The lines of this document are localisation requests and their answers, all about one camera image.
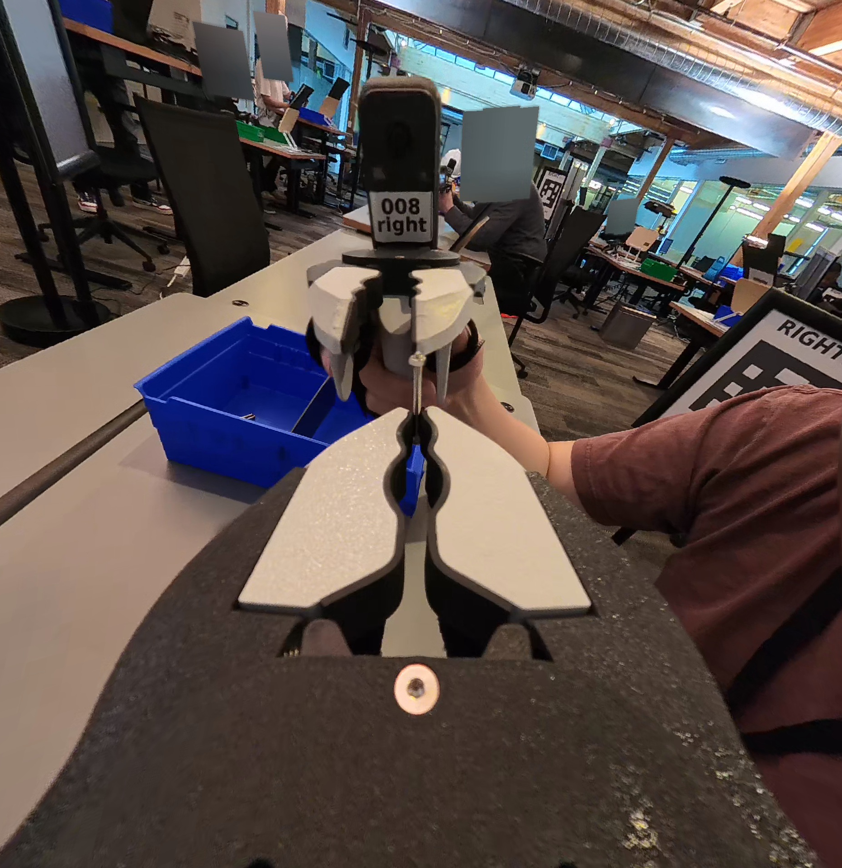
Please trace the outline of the person's right hand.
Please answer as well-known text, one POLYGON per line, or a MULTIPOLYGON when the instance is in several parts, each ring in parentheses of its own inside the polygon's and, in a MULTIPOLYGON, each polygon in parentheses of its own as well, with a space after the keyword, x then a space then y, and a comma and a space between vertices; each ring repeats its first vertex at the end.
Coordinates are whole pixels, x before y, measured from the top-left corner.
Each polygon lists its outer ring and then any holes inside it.
MULTIPOLYGON (((437 375, 423 369, 420 405, 423 409, 435 406, 485 436, 496 439, 508 429, 515 428, 519 419, 497 400, 485 379, 483 353, 483 344, 480 344, 466 364, 449 373, 444 399, 437 394, 437 375)), ((400 376, 386 369, 378 346, 360 372, 360 383, 365 387, 368 409, 378 415, 416 407, 413 376, 400 376)))

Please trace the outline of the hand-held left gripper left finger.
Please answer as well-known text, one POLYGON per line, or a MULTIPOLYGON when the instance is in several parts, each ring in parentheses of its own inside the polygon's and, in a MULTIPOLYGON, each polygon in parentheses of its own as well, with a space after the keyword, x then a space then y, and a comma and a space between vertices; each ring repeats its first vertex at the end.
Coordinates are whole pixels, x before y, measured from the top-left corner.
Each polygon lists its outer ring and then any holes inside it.
POLYGON ((405 470, 406 410, 393 410, 310 461, 238 597, 240 608, 315 616, 384 578, 405 554, 393 479, 405 470))

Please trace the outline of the wooden office desk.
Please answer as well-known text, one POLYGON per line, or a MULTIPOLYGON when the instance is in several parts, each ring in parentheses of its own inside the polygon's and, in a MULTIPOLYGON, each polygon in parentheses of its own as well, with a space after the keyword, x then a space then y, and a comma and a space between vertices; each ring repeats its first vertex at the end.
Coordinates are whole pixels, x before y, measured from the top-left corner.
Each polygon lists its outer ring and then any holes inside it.
POLYGON ((300 173, 302 169, 308 165, 314 165, 316 168, 321 168, 320 165, 326 163, 326 156, 302 149, 278 146, 268 144, 267 142, 259 142, 241 135, 239 135, 239 138, 241 147, 243 148, 248 161, 248 167, 252 178, 253 193, 260 210, 264 211, 264 203, 262 200, 262 172, 263 157, 267 155, 272 157, 278 166, 285 168, 287 173, 288 192, 286 197, 288 211, 307 219, 313 218, 315 215, 312 212, 302 209, 299 205, 300 173))

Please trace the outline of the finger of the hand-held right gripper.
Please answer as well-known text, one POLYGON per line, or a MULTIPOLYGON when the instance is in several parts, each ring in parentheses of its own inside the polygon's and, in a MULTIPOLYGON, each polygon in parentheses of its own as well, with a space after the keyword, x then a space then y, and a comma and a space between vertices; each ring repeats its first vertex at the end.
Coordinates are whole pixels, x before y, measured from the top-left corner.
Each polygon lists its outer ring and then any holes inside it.
POLYGON ((480 298, 477 267, 415 270, 386 283, 380 308, 383 364, 400 376, 412 375, 409 356, 432 358, 437 394, 447 393, 451 346, 468 326, 480 298))
POLYGON ((307 274, 307 347, 329 373, 337 396, 347 402, 357 375, 371 356, 383 301, 378 270, 360 266, 322 266, 307 274))

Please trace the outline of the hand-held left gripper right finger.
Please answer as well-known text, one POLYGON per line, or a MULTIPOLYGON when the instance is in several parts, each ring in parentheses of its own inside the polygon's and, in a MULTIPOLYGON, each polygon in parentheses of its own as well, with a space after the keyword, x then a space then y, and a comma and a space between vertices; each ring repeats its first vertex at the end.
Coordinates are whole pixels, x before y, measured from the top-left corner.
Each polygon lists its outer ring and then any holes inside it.
POLYGON ((498 444, 435 407, 428 552, 441 573, 517 619, 589 613, 589 596, 523 466, 498 444))

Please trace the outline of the person in maroon shirt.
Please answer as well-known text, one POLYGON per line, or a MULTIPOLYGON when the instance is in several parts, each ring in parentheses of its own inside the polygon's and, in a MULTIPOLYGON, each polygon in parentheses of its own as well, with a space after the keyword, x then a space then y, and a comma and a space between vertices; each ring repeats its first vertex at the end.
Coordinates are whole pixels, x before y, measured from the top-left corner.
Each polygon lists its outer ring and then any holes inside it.
POLYGON ((576 441, 582 509, 679 535, 657 587, 764 782, 842 866, 842 391, 782 386, 576 441))

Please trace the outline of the person's right forearm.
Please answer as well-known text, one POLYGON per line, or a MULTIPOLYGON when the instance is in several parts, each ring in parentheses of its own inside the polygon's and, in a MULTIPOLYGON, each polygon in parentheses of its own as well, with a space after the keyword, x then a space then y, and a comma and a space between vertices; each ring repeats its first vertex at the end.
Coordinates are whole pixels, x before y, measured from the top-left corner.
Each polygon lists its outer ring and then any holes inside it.
POLYGON ((496 414, 490 422, 487 437, 511 455, 525 471, 543 476, 572 505, 580 507, 582 504, 572 469, 576 442, 545 440, 538 431, 516 418, 513 411, 503 407, 495 396, 492 409, 496 414))

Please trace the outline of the blue plastic parts bin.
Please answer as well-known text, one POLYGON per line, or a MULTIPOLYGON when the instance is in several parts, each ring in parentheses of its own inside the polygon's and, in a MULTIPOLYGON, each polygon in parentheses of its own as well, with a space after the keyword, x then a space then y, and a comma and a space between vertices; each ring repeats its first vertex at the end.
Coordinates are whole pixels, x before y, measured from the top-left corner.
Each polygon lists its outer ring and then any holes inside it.
POLYGON ((329 378, 304 334, 242 318, 140 380, 166 457, 270 488, 328 446, 372 421, 338 396, 316 439, 292 428, 329 378), (255 413, 255 421, 241 417, 255 413))

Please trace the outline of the whiteboard on black stand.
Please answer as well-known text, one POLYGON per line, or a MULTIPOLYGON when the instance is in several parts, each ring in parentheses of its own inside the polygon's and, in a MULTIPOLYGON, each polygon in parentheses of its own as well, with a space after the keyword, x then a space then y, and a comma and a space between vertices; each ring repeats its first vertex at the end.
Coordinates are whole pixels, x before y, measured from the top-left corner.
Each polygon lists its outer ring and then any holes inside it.
POLYGON ((65 189, 99 167, 58 2, 0 1, 0 180, 40 290, 0 305, 0 327, 18 344, 48 348, 109 321, 90 293, 65 189), (19 138, 72 296, 58 290, 40 240, 14 156, 19 138))

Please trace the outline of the grey trash can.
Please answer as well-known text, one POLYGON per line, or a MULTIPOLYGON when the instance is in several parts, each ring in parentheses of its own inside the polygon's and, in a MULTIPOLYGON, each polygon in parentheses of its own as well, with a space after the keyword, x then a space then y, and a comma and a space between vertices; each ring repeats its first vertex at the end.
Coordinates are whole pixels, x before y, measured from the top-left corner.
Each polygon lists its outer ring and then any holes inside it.
POLYGON ((600 339, 623 350, 633 351, 656 322, 653 312, 617 301, 599 327, 600 339))

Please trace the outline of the blue storage bin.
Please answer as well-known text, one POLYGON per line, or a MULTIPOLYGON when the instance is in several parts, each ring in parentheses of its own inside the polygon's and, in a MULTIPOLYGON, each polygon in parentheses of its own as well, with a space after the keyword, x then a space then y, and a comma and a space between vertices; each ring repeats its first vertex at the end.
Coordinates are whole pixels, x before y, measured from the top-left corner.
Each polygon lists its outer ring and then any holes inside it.
POLYGON ((104 33, 114 33, 114 9, 112 1, 67 1, 58 2, 61 14, 69 21, 104 33))

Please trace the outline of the black floor lamp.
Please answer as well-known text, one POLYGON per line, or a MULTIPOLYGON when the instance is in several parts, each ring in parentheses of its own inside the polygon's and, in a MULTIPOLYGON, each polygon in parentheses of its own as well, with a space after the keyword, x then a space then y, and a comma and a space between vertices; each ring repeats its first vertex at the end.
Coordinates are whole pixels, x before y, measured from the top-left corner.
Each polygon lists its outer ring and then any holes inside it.
POLYGON ((713 221, 716 214, 719 213, 722 206, 724 204, 726 204, 726 201, 729 198, 732 190, 735 190, 735 189, 745 190, 745 189, 749 189, 751 186, 750 182, 748 182, 746 180, 736 178, 736 177, 731 177, 731 176, 723 176, 723 175, 721 175, 719 177, 719 183, 724 184, 726 186, 726 188, 725 188, 723 194, 720 196, 719 201, 716 203, 716 205, 714 206, 712 211, 709 213, 708 218, 703 223, 703 225, 700 227, 696 236, 689 243, 689 245, 685 249, 683 255, 681 255, 681 258, 677 262, 678 268, 681 268, 682 266, 684 266, 687 263, 687 260, 690 258, 690 256, 694 252, 701 236, 707 231, 707 229, 709 228, 709 225, 713 221))

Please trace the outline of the black highback office chair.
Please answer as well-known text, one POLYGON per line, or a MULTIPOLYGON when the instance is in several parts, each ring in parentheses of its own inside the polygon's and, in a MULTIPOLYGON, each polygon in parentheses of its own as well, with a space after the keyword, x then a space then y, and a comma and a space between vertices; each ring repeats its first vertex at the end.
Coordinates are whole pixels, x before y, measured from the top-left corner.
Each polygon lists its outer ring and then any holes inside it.
POLYGON ((549 315, 557 287, 605 220, 603 212, 573 208, 563 217, 544 260, 525 257, 528 272, 521 295, 521 308, 508 338, 512 347, 524 321, 542 324, 549 315))

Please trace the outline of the black swivel chair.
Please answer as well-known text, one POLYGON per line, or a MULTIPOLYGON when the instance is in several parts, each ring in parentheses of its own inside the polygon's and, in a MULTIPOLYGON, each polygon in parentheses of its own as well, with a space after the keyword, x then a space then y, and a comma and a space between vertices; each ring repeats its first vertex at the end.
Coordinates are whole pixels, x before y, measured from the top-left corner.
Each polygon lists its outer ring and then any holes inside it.
POLYGON ((142 228, 127 226, 110 218, 101 201, 101 191, 111 193, 118 191, 122 186, 138 181, 155 180, 157 179, 155 164, 140 156, 119 154, 113 147, 96 146, 95 152, 98 157, 97 164, 71 180, 76 191, 90 193, 95 200, 95 211, 90 212, 89 216, 72 220, 76 242, 82 246, 93 238, 100 239, 106 244, 119 241, 142 258, 143 271, 153 274, 156 266, 152 256, 133 241, 129 234, 133 233, 150 240, 155 236, 147 234, 142 228))

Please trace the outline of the large framed marker sign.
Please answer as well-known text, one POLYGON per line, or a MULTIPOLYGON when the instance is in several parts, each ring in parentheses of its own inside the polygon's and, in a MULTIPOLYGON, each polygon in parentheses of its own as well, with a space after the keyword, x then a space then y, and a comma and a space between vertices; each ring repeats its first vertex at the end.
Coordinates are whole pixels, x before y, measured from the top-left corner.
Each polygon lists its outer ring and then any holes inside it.
POLYGON ((636 428, 783 385, 842 390, 842 316, 769 290, 729 329, 698 322, 692 340, 657 386, 636 428))

